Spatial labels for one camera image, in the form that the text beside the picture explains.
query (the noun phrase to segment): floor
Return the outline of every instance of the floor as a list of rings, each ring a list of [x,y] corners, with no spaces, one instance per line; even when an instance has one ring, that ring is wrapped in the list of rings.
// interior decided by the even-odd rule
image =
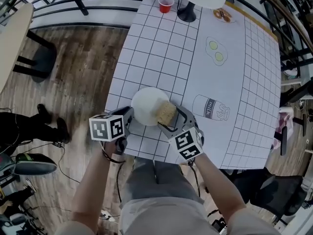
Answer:
[[[100,149],[97,142],[91,141],[89,134],[89,117],[104,110],[114,68],[127,35],[127,30],[107,27],[53,27],[38,30],[37,33],[53,42],[58,49],[58,58],[49,80],[42,84],[35,84],[29,76],[12,73],[5,90],[0,94],[0,108],[11,107],[14,113],[32,116],[37,113],[36,105],[43,103],[53,113],[52,126],[56,126],[58,116],[63,117],[72,136],[67,144],[66,154],[60,166],[64,173],[80,181],[94,149]],[[22,50],[24,57],[31,58],[37,49],[37,44],[27,40]],[[313,108],[307,101],[305,110]],[[295,108],[295,115],[302,112]],[[287,155],[281,157],[279,151],[273,151],[268,159],[267,168],[276,175],[303,175],[310,154],[306,154],[306,139],[310,140],[308,148],[312,148],[313,130],[308,124],[306,137],[301,136],[299,126],[294,126],[294,134],[289,140]],[[24,152],[33,147],[44,144],[34,141],[27,146],[19,147],[17,152]],[[62,150],[46,145],[31,152],[43,153],[56,163],[60,160]],[[122,188],[133,165],[133,157],[126,156],[126,163],[121,169],[118,182]],[[119,199],[116,190],[116,174],[118,165],[111,164],[107,181],[106,195],[103,209],[111,215],[119,215]],[[193,172],[187,166],[182,166],[186,178],[196,188]],[[197,171],[201,196],[205,200],[207,213],[216,209],[209,194],[205,193],[204,185]],[[77,183],[61,174],[59,169],[46,176],[28,177],[37,188],[28,204],[39,217],[41,224],[49,234],[70,217],[71,200]],[[16,184],[22,189],[22,183]],[[249,206],[265,220],[270,222],[273,215],[256,207]],[[214,214],[208,221],[213,222],[219,215]],[[118,224],[99,220],[98,234],[117,234]]]

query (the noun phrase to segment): black pants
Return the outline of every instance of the black pants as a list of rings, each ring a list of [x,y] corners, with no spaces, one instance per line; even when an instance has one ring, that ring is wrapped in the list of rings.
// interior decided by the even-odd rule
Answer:
[[[46,125],[40,114],[26,117],[7,112],[0,113],[0,152],[5,150],[5,153],[11,156],[20,143],[33,139],[59,142],[62,136],[58,129]]]
[[[6,196],[2,200],[2,204],[4,204],[6,201],[12,201],[13,205],[8,206],[4,212],[4,215],[8,218],[16,213],[21,213],[21,210],[19,209],[19,205],[22,205],[27,198],[32,196],[31,188],[27,187],[24,190],[20,190],[17,192],[14,192],[8,196]]]

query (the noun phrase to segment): white plate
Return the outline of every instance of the white plate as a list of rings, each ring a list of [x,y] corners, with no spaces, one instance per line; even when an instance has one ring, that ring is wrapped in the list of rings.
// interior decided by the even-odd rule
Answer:
[[[157,125],[156,113],[162,102],[169,101],[167,94],[155,87],[138,91],[132,99],[134,118],[143,125]]]

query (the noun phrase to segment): table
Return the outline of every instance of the table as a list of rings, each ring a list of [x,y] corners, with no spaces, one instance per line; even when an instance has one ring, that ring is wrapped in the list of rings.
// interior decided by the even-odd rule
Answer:
[[[28,30],[33,12],[33,5],[25,4],[10,18],[0,34],[0,93],[12,70],[31,75],[35,82],[42,82],[53,69],[57,56],[55,45]],[[19,56],[25,36],[41,45],[33,60]],[[30,65],[31,68],[16,65],[16,61]]]
[[[230,3],[223,7],[226,17],[195,6],[192,23],[177,17],[176,5],[161,14],[157,0],[142,1],[118,59],[106,111],[129,106],[141,88],[160,88],[171,102],[193,112],[204,132],[203,150],[217,167],[263,168],[279,112],[277,38]],[[183,161],[157,126],[134,119],[129,130],[125,153]]]

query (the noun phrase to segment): red cup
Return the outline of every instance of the red cup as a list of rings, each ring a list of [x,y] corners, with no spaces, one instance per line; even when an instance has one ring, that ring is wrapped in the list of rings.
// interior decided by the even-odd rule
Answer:
[[[168,13],[174,4],[174,0],[158,0],[160,4],[160,12]]]

